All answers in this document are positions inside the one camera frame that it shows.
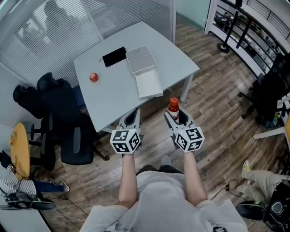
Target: red apple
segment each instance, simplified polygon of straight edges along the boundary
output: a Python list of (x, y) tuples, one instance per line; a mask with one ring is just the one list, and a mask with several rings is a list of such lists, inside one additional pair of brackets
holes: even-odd
[(91, 75), (90, 75), (90, 80), (92, 81), (92, 82), (96, 82), (97, 80), (99, 79), (99, 77), (98, 77), (98, 74), (96, 74), (96, 73), (91, 73)]

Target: window blinds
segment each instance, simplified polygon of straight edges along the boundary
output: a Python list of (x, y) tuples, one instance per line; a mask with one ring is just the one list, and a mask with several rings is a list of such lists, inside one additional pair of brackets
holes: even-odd
[[(19, 18), (27, 5), (19, 4), (4, 17)], [(79, 0), (42, 1), (16, 26), (6, 26), (11, 29), (0, 41), (0, 62), (35, 86), (47, 72), (76, 86), (73, 59), (100, 42)]]
[(145, 22), (172, 41), (173, 0), (83, 0), (103, 38)]

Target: striped shirt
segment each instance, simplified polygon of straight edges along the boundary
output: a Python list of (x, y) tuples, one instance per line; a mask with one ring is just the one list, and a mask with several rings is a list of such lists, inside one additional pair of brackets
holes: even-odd
[(6, 193), (26, 193), (31, 199), (36, 195), (36, 188), (32, 180), (23, 178), (18, 180), (14, 173), (9, 172), (5, 177), (0, 178), (0, 188)]

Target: khaki pants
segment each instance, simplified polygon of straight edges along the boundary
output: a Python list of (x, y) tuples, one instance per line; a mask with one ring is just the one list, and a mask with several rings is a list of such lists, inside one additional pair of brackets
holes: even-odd
[(240, 192), (253, 198), (255, 201), (270, 203), (276, 186), (283, 180), (290, 179), (290, 176), (274, 174), (270, 171), (258, 170), (251, 171), (247, 177), (248, 180), (254, 181), (254, 185), (243, 184), (239, 189)]

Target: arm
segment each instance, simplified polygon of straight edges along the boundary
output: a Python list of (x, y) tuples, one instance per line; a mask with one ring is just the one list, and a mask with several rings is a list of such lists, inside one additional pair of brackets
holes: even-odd
[(137, 199), (138, 191), (134, 154), (126, 154), (123, 157), (118, 205), (131, 208), (137, 202)]
[(185, 175), (185, 197), (193, 206), (208, 199), (207, 193), (201, 182), (194, 154), (192, 152), (183, 155)]

